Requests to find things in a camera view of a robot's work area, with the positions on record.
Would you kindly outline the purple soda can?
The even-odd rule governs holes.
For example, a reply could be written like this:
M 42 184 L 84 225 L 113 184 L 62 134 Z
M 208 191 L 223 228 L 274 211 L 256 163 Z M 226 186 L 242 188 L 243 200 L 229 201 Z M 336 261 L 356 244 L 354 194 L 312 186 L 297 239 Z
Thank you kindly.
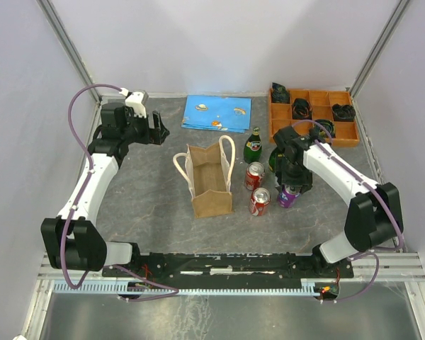
M 281 186 L 277 197 L 279 206 L 282 208 L 291 208 L 300 196 L 300 188 L 294 186 Z

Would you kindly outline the red cola can front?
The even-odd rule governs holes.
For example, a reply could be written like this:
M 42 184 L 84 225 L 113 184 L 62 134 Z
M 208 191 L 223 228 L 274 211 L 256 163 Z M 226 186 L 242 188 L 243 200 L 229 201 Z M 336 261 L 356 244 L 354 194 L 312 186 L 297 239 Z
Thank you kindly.
M 257 188 L 251 194 L 249 212 L 253 216 L 262 216 L 266 213 L 270 202 L 271 197 L 269 191 L 265 188 Z

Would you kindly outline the burlap canvas tote bag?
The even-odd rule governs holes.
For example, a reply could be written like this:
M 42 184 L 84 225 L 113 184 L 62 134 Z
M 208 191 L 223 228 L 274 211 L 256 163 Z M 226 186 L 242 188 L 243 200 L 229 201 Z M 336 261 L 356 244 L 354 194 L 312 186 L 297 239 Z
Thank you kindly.
M 187 146 L 172 162 L 188 185 L 194 217 L 232 213 L 232 173 L 236 159 L 234 140 L 222 135 L 209 147 Z

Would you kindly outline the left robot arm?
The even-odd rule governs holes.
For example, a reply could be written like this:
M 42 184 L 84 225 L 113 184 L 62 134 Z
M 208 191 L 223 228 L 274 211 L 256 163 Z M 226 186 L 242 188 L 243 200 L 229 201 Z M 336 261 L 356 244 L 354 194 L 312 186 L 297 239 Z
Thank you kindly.
M 134 242 L 106 242 L 96 229 L 106 190 L 120 169 L 131 144 L 161 145 L 169 136 L 160 113 L 138 117 L 120 102 L 105 104 L 101 124 L 88 145 L 82 175 L 66 205 L 54 218 L 45 218 L 41 233 L 51 267 L 100 271 L 117 264 L 127 276 L 142 270 Z

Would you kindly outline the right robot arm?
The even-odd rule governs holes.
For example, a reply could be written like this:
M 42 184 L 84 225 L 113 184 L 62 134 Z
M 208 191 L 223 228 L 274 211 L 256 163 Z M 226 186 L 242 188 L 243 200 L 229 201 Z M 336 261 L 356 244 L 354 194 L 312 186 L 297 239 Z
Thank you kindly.
M 295 199 L 310 191 L 318 175 L 347 205 L 344 229 L 312 250 L 311 269 L 320 277 L 336 270 L 336 264 L 357 259 L 383 243 L 397 239 L 404 245 L 400 193 L 392 183 L 378 183 L 344 161 L 318 133 L 300 135 L 292 126 L 274 136 L 276 155 L 274 174 L 279 201 L 291 206 Z

